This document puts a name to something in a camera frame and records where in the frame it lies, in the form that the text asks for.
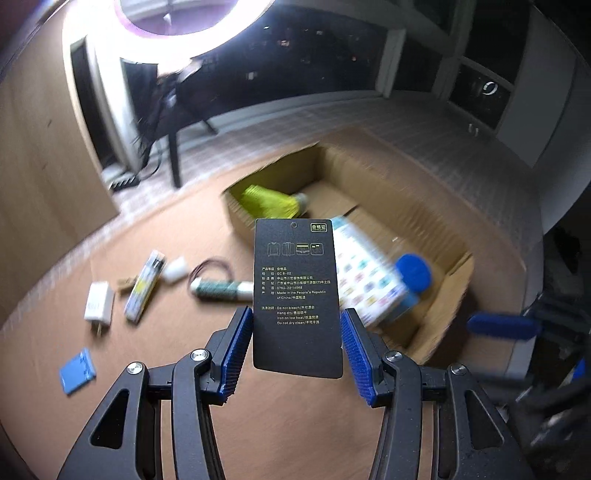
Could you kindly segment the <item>brown cardboard box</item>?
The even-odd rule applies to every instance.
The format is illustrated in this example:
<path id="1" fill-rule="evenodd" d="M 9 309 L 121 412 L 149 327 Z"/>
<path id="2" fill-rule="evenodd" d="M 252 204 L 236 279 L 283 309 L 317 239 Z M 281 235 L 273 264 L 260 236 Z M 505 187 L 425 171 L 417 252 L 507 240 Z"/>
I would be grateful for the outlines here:
<path id="1" fill-rule="evenodd" d="M 228 219 L 245 242 L 256 218 L 243 207 L 251 186 L 303 194 L 308 217 L 332 220 L 339 302 L 419 364 L 449 333 L 474 270 L 465 241 L 410 187 L 421 169 L 396 150 L 318 142 L 287 153 L 223 191 Z"/>

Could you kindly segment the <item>black paper tag card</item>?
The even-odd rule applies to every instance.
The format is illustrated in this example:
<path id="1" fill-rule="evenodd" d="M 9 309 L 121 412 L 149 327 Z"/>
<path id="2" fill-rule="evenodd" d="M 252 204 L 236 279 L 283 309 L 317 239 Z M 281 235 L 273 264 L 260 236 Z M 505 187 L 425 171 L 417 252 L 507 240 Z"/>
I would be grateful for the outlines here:
<path id="1" fill-rule="evenodd" d="M 253 366 L 297 376 L 341 378 L 332 222 L 259 219 L 253 254 Z"/>

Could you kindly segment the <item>white charger plug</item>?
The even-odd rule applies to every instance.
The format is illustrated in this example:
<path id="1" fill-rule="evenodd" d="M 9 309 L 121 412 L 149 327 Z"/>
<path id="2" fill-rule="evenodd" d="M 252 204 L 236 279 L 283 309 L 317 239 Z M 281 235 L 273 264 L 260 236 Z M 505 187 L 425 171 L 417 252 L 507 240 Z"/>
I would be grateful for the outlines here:
<path id="1" fill-rule="evenodd" d="M 107 281 L 90 284 L 83 318 L 91 325 L 92 331 L 100 336 L 112 322 L 114 290 Z"/>

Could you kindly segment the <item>blue plastic phone stand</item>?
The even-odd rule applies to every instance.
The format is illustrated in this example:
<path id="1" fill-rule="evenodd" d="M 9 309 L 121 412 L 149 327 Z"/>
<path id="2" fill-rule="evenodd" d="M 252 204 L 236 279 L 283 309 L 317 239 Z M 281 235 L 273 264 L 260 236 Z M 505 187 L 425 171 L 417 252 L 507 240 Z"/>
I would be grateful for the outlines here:
<path id="1" fill-rule="evenodd" d="M 71 395 L 96 378 L 96 369 L 87 348 L 82 349 L 59 370 L 62 390 Z"/>

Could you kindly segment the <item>light wood headboard panel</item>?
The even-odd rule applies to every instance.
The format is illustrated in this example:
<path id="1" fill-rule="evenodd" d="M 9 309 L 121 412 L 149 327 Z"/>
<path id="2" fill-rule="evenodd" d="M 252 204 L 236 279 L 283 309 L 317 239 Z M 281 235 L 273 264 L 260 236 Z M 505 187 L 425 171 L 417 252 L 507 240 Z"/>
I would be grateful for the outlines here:
<path id="1" fill-rule="evenodd" d="M 57 9 L 1 82 L 1 318 L 118 208 L 78 100 L 75 3 Z"/>

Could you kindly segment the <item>white eraser block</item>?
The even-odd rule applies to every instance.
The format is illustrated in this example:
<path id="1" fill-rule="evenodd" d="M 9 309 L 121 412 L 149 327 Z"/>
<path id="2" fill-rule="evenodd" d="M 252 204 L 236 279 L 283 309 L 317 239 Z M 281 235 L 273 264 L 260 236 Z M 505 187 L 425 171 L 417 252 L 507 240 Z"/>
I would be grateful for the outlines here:
<path id="1" fill-rule="evenodd" d="M 167 285 L 173 285 L 186 278 L 189 274 L 188 264 L 184 256 L 167 262 L 161 272 L 161 279 Z"/>

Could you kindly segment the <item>white patterned cream tube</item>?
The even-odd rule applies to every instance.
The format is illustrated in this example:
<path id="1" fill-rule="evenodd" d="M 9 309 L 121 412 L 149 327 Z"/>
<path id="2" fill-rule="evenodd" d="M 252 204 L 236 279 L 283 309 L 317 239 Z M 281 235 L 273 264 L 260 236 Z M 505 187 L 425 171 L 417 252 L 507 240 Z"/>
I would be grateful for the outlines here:
<path id="1" fill-rule="evenodd" d="M 127 321 L 137 324 L 147 305 L 152 290 L 163 270 L 165 256 L 152 250 L 142 266 L 124 307 L 124 317 Z"/>

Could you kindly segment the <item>white lotion bottle blue cap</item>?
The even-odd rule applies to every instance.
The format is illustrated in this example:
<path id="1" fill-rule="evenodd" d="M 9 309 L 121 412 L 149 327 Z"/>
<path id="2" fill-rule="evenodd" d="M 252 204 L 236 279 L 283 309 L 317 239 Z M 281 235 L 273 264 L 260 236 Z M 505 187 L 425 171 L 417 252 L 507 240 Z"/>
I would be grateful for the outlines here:
<path id="1" fill-rule="evenodd" d="M 399 284 L 403 286 L 403 291 L 394 306 L 384 314 L 379 323 L 380 326 L 391 324 L 409 313 L 419 304 L 421 296 L 431 288 L 433 283 L 432 271 L 427 261 L 414 253 L 402 255 L 394 263 L 394 272 L 400 278 Z"/>

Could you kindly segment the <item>patterned tissue pack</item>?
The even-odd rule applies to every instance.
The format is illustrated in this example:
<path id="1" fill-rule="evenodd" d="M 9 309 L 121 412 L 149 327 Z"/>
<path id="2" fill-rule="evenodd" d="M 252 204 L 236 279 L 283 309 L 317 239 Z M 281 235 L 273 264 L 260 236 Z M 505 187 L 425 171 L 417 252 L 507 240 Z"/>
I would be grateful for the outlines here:
<path id="1" fill-rule="evenodd" d="M 403 291 L 394 264 L 346 217 L 332 218 L 339 305 L 355 309 L 363 326 L 379 327 Z"/>

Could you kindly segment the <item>yellow plastic shuttlecock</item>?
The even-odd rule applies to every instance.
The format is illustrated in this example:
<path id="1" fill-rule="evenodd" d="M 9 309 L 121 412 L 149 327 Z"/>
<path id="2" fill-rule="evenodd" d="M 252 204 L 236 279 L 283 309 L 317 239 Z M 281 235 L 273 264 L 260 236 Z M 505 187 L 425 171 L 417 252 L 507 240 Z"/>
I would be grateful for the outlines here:
<path id="1" fill-rule="evenodd" d="M 229 190 L 238 205 L 253 218 L 291 219 L 308 212 L 308 195 L 303 192 L 286 194 L 260 185 Z"/>

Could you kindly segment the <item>black floor power strip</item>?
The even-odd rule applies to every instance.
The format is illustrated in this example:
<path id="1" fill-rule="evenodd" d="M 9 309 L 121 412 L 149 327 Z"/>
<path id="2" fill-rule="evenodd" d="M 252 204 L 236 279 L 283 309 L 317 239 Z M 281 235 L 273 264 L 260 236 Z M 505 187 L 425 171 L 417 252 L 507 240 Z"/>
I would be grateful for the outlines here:
<path id="1" fill-rule="evenodd" d="M 120 192 L 126 189 L 135 188 L 140 184 L 140 179 L 135 176 L 128 176 L 113 180 L 109 185 L 109 190 L 112 193 Z"/>

